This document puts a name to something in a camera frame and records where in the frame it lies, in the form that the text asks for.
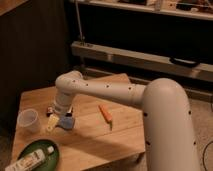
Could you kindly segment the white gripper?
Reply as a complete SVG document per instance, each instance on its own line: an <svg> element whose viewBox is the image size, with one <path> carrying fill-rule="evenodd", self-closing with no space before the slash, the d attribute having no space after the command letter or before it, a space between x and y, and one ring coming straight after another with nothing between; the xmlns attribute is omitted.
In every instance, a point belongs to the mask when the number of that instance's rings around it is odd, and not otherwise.
<svg viewBox="0 0 213 171"><path fill-rule="evenodd" d="M65 116L66 114L72 112L72 107L71 106L63 106L63 105L60 105L59 103L57 103L56 101L53 101L52 107L53 107L53 111L56 114L58 114L58 115ZM46 130L48 132L53 131L58 122L59 122L59 117L57 115L55 115L55 114L52 114L49 117Z"/></svg>

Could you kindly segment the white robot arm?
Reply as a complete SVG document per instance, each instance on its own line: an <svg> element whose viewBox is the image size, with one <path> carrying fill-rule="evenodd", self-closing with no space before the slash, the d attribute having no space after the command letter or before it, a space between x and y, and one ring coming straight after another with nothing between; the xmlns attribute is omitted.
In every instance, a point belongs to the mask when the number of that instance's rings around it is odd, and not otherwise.
<svg viewBox="0 0 213 171"><path fill-rule="evenodd" d="M148 171L201 171L192 112L184 88L158 78L148 85L85 80L78 71L56 78L53 110L65 115L85 94L131 106L143 114Z"/></svg>

